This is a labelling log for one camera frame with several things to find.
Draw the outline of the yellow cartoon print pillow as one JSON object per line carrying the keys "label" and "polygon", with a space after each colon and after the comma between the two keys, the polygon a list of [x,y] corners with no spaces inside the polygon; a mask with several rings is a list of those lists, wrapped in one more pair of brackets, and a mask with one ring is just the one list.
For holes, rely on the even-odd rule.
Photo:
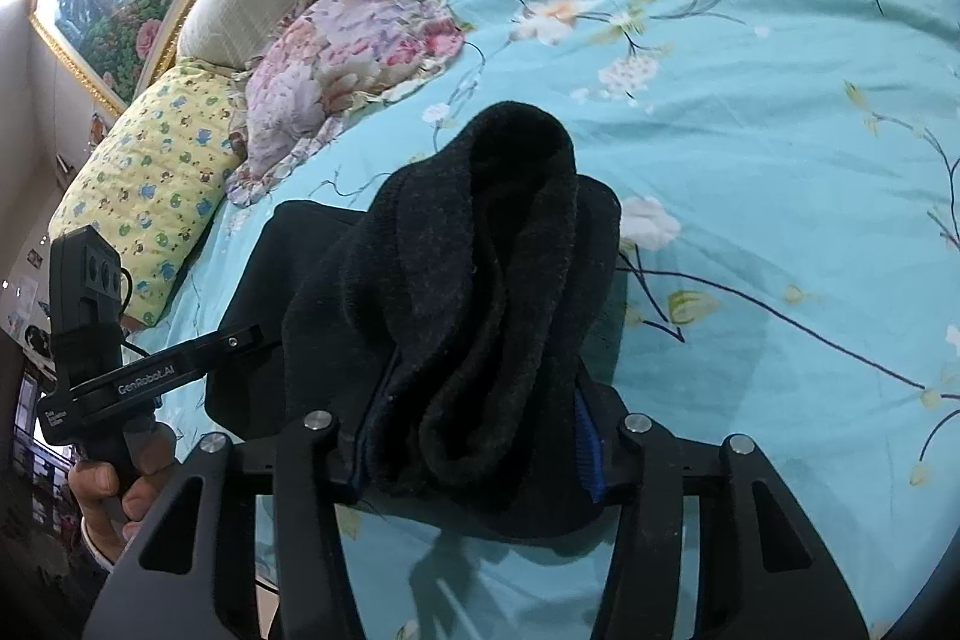
{"label": "yellow cartoon print pillow", "polygon": [[231,71],[184,58],[112,125],[53,211],[49,236],[91,226],[132,276],[125,310],[156,325],[239,166]]}

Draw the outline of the pink floral ruffled pillow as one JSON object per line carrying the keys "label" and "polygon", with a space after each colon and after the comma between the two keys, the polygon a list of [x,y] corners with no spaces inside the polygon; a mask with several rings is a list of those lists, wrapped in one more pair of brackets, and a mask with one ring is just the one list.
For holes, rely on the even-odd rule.
{"label": "pink floral ruffled pillow", "polygon": [[446,0],[295,0],[231,76],[226,198],[247,208],[364,113],[439,76],[466,43]]}

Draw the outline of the turquoise floral bed quilt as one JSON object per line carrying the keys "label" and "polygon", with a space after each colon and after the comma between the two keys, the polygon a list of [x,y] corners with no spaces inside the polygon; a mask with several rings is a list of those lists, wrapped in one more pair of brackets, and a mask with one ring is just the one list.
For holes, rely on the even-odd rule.
{"label": "turquoise floral bed quilt", "polygon": [[534,104],[625,214],[590,373],[674,434],[750,435],[885,635],[958,526],[958,0],[449,3],[455,64],[223,206],[143,344],[218,325],[280,203],[364,208]]}

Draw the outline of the black pants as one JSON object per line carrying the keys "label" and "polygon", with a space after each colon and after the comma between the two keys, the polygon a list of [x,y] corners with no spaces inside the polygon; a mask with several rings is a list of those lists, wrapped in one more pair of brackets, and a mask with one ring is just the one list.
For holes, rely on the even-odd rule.
{"label": "black pants", "polygon": [[579,174],[565,127],[494,104],[363,211],[275,209],[223,317],[265,349],[210,372],[206,412],[254,440],[324,409],[356,484],[514,539],[573,533],[597,513],[581,349],[619,243],[619,200]]}

